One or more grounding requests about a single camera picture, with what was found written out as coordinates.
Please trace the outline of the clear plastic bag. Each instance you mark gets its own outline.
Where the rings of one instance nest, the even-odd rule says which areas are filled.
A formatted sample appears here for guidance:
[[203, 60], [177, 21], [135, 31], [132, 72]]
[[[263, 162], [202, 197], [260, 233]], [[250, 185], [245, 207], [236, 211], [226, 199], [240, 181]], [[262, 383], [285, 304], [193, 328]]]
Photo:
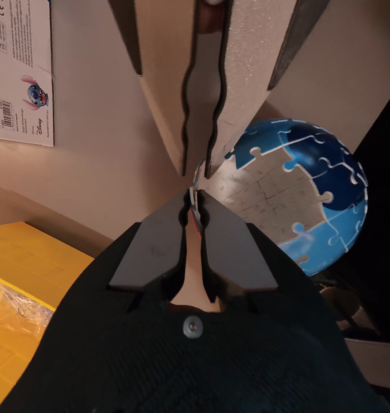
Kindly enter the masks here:
[[37, 325], [47, 326], [53, 310], [0, 282], [0, 306]]

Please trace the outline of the yellow plastic bin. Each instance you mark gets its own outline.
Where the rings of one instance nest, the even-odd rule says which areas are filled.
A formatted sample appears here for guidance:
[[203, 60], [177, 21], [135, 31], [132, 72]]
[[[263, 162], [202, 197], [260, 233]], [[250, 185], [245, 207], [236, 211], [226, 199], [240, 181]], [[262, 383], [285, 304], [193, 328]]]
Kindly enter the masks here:
[[[0, 282], [53, 312], [92, 261], [24, 222], [0, 225]], [[46, 328], [0, 306], [0, 404], [32, 360]]]

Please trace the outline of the blue puzzle ball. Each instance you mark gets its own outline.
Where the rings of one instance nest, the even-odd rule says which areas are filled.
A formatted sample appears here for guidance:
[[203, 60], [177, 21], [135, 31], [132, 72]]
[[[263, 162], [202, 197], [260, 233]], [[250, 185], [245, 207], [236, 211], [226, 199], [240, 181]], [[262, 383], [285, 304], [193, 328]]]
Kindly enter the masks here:
[[334, 264], [356, 241], [368, 211], [368, 181], [333, 134], [306, 121], [250, 125], [224, 162], [194, 190], [205, 190], [277, 244], [307, 276]]

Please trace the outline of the round grey chair hub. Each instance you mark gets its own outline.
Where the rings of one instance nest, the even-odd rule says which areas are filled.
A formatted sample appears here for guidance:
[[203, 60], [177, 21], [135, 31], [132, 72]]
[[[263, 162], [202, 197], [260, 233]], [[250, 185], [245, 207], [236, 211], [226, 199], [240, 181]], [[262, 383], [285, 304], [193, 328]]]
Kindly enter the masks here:
[[362, 308], [359, 297], [351, 290], [326, 287], [320, 294], [331, 309], [336, 322], [353, 318]]

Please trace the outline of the person's right hand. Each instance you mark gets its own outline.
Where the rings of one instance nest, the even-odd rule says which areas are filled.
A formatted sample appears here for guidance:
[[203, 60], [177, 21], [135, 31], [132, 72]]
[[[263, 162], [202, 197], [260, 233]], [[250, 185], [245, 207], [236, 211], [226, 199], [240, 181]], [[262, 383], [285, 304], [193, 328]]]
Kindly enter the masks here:
[[225, 1], [199, 1], [198, 32], [213, 34], [223, 31], [225, 19]]

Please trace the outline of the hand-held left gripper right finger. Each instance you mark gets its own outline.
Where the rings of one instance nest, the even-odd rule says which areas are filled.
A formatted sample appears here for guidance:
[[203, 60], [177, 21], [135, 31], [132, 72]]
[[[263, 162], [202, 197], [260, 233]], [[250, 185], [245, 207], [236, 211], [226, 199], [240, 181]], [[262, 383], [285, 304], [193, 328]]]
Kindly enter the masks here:
[[202, 280], [211, 302], [278, 289], [246, 222], [204, 190], [198, 191]]

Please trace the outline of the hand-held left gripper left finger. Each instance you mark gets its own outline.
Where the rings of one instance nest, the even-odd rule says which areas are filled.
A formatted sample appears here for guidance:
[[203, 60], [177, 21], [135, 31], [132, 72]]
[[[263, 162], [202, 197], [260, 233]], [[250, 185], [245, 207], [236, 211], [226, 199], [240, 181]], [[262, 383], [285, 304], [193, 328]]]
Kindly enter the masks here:
[[148, 215], [134, 235], [109, 285], [144, 291], [158, 285], [172, 300], [185, 280], [189, 191], [184, 190]]

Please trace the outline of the white blue puzzle box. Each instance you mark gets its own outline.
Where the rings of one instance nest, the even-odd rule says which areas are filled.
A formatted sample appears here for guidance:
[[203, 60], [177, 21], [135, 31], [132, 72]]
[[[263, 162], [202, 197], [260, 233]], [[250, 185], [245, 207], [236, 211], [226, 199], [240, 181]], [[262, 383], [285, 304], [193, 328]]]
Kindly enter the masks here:
[[51, 7], [0, 0], [0, 140], [54, 146]]

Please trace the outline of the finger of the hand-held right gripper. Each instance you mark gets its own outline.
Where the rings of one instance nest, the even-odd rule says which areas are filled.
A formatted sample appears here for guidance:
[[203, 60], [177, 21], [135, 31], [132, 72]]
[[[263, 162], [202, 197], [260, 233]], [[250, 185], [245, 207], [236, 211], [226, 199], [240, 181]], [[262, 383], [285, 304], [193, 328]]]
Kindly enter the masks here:
[[185, 175], [187, 109], [184, 85], [192, 60], [195, 1], [135, 1], [142, 74], [149, 109], [180, 176]]
[[295, 6], [295, 0], [233, 1], [225, 33], [225, 98], [218, 110], [216, 139], [208, 151], [206, 178], [222, 165], [268, 97], [269, 81]]

